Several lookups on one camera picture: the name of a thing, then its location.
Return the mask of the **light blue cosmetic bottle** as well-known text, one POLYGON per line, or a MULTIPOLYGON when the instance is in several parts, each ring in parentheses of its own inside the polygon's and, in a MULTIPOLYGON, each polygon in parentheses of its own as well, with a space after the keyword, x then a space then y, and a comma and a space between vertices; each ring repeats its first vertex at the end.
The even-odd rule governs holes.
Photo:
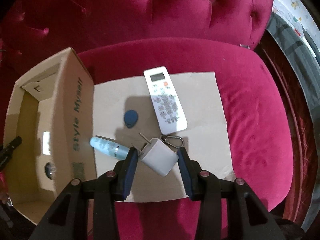
POLYGON ((92 137, 89 143, 94 149, 118 160, 125 160, 130 150, 126 146, 101 137, 92 137))

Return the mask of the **white USB wall charger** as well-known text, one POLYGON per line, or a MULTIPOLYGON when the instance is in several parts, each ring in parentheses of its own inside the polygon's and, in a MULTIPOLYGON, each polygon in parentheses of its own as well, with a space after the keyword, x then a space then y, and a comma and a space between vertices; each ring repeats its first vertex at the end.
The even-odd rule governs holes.
POLYGON ((160 176, 167 176, 177 163, 178 155, 161 139, 148 139, 142 133, 139 135, 146 141, 143 148, 139 150, 134 144, 131 144, 138 151, 139 160, 160 176))

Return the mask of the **metal carabiner with black cord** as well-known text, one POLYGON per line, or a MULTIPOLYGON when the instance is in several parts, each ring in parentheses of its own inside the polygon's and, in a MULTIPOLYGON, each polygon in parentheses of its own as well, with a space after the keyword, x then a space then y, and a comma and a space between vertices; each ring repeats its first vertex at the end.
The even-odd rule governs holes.
POLYGON ((165 143, 167 146, 174 149, 179 149, 184 146, 184 140, 182 137, 176 135, 164 135, 162 134, 159 139, 165 143))

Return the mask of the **blue oval key fob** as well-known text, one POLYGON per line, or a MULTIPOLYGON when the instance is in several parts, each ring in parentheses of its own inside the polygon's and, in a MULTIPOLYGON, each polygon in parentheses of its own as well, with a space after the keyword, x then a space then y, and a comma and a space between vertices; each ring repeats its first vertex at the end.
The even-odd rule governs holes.
POLYGON ((127 128, 133 128, 138 121, 138 113, 134 110, 128 110, 124 113, 124 123, 127 128))

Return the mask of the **white air conditioner remote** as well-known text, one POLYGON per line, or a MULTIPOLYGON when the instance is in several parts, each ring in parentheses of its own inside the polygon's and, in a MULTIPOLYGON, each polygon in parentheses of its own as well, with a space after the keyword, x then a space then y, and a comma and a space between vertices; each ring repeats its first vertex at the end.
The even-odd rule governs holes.
POLYGON ((148 69, 143 74, 161 133, 168 135, 187 129, 185 113, 166 67, 148 69))

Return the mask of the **cardboard box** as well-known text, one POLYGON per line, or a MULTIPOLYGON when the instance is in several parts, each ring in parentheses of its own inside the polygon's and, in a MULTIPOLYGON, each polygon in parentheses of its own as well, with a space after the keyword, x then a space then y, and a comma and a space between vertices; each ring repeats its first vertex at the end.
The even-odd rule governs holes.
POLYGON ((94 83, 72 48, 31 68, 12 90, 4 143, 22 142, 4 169, 14 208, 34 224, 75 178, 97 176, 93 148, 94 83))

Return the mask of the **grey plaid cloth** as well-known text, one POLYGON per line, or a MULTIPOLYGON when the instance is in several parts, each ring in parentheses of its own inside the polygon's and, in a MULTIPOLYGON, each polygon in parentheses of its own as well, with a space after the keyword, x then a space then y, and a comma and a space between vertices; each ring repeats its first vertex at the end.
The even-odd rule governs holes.
POLYGON ((266 30, 283 51, 304 92, 313 121, 319 120, 319 64, 296 32, 275 13, 266 30))

